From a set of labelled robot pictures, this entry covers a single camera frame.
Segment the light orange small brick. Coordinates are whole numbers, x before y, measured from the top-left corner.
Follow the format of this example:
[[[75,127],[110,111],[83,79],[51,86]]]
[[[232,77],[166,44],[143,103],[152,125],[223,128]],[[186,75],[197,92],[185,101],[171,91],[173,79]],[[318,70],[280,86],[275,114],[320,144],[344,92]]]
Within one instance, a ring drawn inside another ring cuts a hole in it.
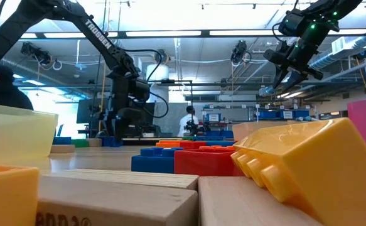
[[[0,226],[34,226],[39,169],[0,166]]]

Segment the dark red small brick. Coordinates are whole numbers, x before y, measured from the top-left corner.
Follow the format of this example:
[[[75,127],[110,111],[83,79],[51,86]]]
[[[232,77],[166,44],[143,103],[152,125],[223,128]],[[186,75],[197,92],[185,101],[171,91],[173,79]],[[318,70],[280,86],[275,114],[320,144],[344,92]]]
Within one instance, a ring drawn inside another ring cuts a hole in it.
[[[244,176],[234,164],[231,154],[204,153],[199,149],[175,151],[175,174],[197,176]]]

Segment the grey panel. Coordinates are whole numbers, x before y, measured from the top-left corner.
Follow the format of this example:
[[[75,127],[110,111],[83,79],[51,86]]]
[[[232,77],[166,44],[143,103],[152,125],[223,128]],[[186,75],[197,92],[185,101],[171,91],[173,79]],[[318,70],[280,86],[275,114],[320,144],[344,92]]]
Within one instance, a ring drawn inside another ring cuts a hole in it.
[[[184,103],[169,103],[169,111],[162,118],[154,118],[153,124],[160,127],[161,132],[172,133],[177,136],[180,130],[180,119],[186,116],[186,107],[188,104]]]

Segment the white air vent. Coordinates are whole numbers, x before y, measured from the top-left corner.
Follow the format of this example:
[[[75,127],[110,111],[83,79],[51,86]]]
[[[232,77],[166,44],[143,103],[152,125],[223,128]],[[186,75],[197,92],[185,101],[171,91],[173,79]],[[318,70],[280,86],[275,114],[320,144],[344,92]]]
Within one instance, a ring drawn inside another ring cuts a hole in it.
[[[366,36],[342,36],[331,44],[332,53],[335,55],[344,50],[354,50],[366,46]]]

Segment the wooden block with Jenga print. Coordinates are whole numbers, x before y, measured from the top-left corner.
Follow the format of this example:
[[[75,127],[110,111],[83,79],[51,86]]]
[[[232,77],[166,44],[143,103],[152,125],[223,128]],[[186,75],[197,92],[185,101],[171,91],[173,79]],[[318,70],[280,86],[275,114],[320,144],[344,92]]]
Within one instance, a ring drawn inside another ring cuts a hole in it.
[[[43,176],[36,226],[197,226],[195,190]]]

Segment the orange long brick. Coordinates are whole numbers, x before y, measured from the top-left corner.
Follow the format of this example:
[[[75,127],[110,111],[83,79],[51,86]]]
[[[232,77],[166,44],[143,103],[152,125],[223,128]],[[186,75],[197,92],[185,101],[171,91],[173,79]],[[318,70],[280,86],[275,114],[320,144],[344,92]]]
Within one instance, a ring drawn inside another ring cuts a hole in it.
[[[182,140],[162,140],[156,143],[158,148],[179,148]]]
[[[235,149],[233,146],[200,146],[199,152],[204,153],[227,153],[234,152]]]

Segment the black monitor panels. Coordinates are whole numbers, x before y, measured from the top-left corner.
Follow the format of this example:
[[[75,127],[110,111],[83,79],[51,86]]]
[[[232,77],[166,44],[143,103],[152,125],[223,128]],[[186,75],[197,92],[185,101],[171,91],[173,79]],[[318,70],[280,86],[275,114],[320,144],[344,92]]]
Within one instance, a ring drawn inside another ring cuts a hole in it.
[[[104,127],[104,122],[99,121],[103,118],[105,110],[107,109],[108,98],[104,100],[96,99],[95,105],[92,99],[80,100],[78,102],[77,110],[77,124],[88,124],[88,128],[78,131],[79,134],[88,134],[90,137],[94,137],[99,131],[104,132],[104,136],[107,136],[107,131]],[[157,136],[160,133],[160,127],[153,124],[153,116],[140,109],[135,104],[132,105],[134,109],[141,110],[143,116],[137,122],[132,122],[129,125],[128,130],[125,132],[125,137],[143,137],[144,133],[150,133]]]

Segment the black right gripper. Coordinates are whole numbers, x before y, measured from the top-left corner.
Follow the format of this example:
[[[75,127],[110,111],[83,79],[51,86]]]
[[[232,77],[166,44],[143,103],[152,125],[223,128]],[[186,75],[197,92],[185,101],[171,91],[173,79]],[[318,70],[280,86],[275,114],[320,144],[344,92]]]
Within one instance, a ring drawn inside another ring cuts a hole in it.
[[[311,58],[318,54],[318,47],[323,41],[323,35],[317,31],[306,31],[298,41],[289,45],[287,41],[281,41],[275,50],[289,50],[287,59],[289,65],[275,65],[276,75],[273,81],[273,89],[278,88],[282,80],[289,73],[289,68],[292,68],[289,78],[283,83],[283,92],[287,92],[295,85],[307,79],[308,75],[321,80],[323,74],[309,67],[308,62]]]

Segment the silver spiral duct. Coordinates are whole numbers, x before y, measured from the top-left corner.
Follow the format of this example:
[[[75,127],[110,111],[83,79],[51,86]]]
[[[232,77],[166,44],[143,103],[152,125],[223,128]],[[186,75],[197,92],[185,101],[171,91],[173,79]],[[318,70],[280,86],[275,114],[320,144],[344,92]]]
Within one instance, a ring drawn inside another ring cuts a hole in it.
[[[334,55],[332,53],[332,49],[330,48],[329,50],[319,52],[319,54],[317,54],[314,58],[312,58],[309,61],[309,67],[314,70],[320,70],[342,58],[356,55],[357,53],[364,51],[364,49],[366,49],[366,46],[364,48],[357,48],[354,50],[344,50]]]

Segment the blue storage bins shelf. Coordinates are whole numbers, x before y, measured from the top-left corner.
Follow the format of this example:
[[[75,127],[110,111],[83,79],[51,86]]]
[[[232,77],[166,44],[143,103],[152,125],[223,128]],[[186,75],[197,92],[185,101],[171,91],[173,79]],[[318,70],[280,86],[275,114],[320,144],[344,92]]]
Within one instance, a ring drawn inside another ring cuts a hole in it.
[[[308,110],[266,110],[259,112],[259,119],[296,119],[298,117],[308,117]]]

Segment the black beam with light strips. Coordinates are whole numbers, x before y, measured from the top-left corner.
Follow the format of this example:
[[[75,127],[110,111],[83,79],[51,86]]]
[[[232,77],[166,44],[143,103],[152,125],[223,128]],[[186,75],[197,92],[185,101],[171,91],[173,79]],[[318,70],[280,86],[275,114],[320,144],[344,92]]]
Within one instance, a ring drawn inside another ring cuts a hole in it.
[[[109,38],[221,38],[221,37],[283,37],[277,30],[165,30],[165,31],[110,31]],[[366,36],[366,28],[347,28],[339,32],[330,31],[328,36]],[[81,32],[56,32],[56,33],[25,33],[21,40],[30,39],[81,39],[85,35]]]

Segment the orange translucent bin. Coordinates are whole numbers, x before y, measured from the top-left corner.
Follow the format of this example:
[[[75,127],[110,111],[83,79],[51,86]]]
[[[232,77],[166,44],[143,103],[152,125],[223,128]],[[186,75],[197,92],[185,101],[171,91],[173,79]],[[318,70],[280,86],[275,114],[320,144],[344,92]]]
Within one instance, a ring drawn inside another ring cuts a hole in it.
[[[259,121],[243,122],[232,126],[234,139],[241,141],[249,135],[261,130],[261,135],[271,135],[274,139],[283,142],[303,142],[318,133],[328,124],[324,121]]]

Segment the yellow long brick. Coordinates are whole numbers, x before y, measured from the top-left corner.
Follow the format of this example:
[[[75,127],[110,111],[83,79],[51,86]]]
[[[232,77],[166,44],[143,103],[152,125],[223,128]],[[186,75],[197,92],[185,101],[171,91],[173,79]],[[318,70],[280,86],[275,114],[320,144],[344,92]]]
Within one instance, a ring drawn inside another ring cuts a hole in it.
[[[366,142],[348,118],[265,127],[234,164],[274,198],[326,226],[366,226]]]

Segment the yellow translucent bin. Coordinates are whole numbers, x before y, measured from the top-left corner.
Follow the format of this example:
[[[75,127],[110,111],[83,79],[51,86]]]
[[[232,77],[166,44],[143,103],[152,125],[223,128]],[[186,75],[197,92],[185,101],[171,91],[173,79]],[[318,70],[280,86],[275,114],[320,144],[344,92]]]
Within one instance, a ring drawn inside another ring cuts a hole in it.
[[[47,157],[57,124],[56,114],[0,105],[0,159]]]

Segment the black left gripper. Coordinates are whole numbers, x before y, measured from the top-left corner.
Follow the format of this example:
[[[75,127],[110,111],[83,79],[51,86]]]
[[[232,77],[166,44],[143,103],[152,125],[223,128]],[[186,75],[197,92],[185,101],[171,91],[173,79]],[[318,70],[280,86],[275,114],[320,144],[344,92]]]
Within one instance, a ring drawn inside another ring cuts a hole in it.
[[[112,80],[112,85],[108,100],[105,128],[108,136],[115,136],[116,141],[121,142],[125,130],[125,122],[123,119],[140,119],[142,117],[140,110],[130,106],[129,99],[129,94],[134,95],[137,90],[137,78],[133,76],[122,76],[117,73],[110,73],[107,77]]]

